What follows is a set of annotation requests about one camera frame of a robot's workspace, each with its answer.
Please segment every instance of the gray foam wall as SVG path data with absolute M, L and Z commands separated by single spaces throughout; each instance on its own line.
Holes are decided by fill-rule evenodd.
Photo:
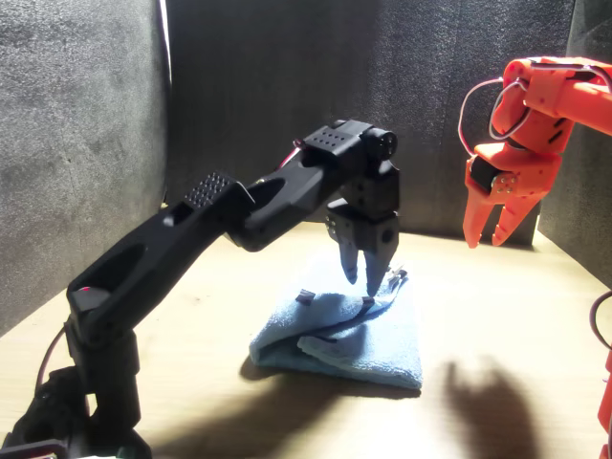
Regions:
M 159 20 L 154 0 L 2 1 L 0 334 L 159 208 Z
M 576 1 L 567 53 L 612 62 L 612 2 Z M 576 125 L 538 228 L 612 288 L 610 177 L 612 138 Z
M 456 126 L 463 96 L 513 58 L 563 55 L 573 4 L 169 2 L 169 200 L 217 168 L 248 183 L 271 172 L 295 137 L 354 118 L 399 136 L 402 229 L 462 236 L 467 154 Z M 470 102 L 472 145 L 491 142 L 486 120 L 497 91 Z M 535 225 L 533 212 L 513 241 L 531 243 Z

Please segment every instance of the white wire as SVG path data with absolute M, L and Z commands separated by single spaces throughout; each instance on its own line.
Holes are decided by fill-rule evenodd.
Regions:
M 497 141 L 505 141 L 512 134 L 514 134 L 518 129 L 523 127 L 523 124 L 525 124 L 525 121 L 527 121 L 527 118 L 529 117 L 529 114 L 531 113 L 531 108 L 526 108 L 520 121 L 517 124 L 515 124 L 507 133 L 505 133 L 502 136 L 498 136 L 497 134 L 495 134 L 495 131 L 493 130 L 493 115 L 495 114 L 495 110 L 497 110 L 497 107 L 499 106 L 499 102 L 501 102 L 501 98 L 504 97 L 504 94 L 506 94 L 507 91 L 513 89 L 515 86 L 520 86 L 520 89 L 522 89 L 525 92 L 527 92 L 527 89 L 529 88 L 529 85 L 527 84 L 527 82 L 523 81 L 522 79 L 517 79 L 516 81 L 513 81 L 508 86 L 506 86 L 501 93 L 499 93 L 499 96 L 497 96 L 497 100 L 495 101 L 495 105 L 493 106 L 493 109 L 491 110 L 491 116 L 489 117 L 489 135 Z
M 468 98 L 470 98 L 471 93 L 473 93 L 477 89 L 480 89 L 483 86 L 487 86 L 488 84 L 502 83 L 503 81 L 504 79 L 500 76 L 499 78 L 489 79 L 487 81 L 483 81 L 482 83 L 478 83 L 473 88 L 471 88 L 466 94 L 466 96 L 463 98 L 463 103 L 461 104 L 461 110 L 459 111 L 459 125 L 457 126 L 457 133 L 459 134 L 459 140 L 461 141 L 461 143 L 463 144 L 464 148 L 466 149 L 466 151 L 468 152 L 470 156 L 474 156 L 474 152 L 470 150 L 470 146 L 466 142 L 466 138 L 463 135 L 463 129 L 461 128 L 461 125 L 463 122 L 463 112 L 466 109 L 466 102 L 468 101 Z

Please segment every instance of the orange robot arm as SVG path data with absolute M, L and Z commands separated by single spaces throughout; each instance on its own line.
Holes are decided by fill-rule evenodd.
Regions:
M 504 142 L 477 145 L 466 168 L 463 230 L 471 248 L 494 205 L 504 206 L 492 239 L 499 246 L 546 196 L 574 122 L 612 136 L 612 65 L 580 57 L 518 59 L 506 67 L 503 84 L 490 132 Z

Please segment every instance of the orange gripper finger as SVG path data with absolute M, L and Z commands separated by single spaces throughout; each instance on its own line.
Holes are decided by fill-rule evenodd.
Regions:
M 539 196 L 515 196 L 509 198 L 501 210 L 499 223 L 495 226 L 492 240 L 493 245 L 501 246 L 506 242 L 506 239 L 516 230 L 520 222 L 539 203 L 539 200 Z
M 468 206 L 463 219 L 463 233 L 470 249 L 478 246 L 489 215 L 493 210 L 493 203 L 483 197 L 483 193 L 474 187 L 468 188 Z

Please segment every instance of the black cable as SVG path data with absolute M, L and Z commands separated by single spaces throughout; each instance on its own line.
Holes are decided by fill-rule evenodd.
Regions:
M 610 296 L 612 296 L 612 290 L 603 294 L 602 296 L 600 296 L 599 298 L 595 300 L 595 302 L 593 303 L 593 306 L 591 306 L 591 312 L 589 313 L 589 323 L 591 324 L 591 330 L 593 330 L 593 333 L 595 334 L 597 339 L 601 341 L 601 344 L 603 344 L 607 349 L 612 351 L 612 347 L 610 346 L 610 343 L 607 342 L 604 339 L 604 337 L 601 335 L 600 329 L 598 328 L 597 321 L 596 321 L 598 309 L 600 308 L 601 304 L 606 299 L 608 299 Z
M 38 387 L 42 385 L 42 379 L 45 377 L 45 370 L 47 369 L 47 363 L 49 363 L 51 354 L 53 353 L 55 346 L 57 345 L 57 342 L 59 341 L 59 339 L 62 337 L 63 334 L 64 334 L 64 327 L 61 327 L 61 330 L 59 331 L 59 333 L 55 335 L 54 340 L 51 341 L 51 344 L 49 344 L 49 347 L 47 348 L 47 352 L 45 353 L 45 357 L 43 357 L 42 362 L 40 363 L 40 368 L 38 369 L 38 376 L 36 377 L 36 386 L 35 386 L 34 392 L 38 390 Z

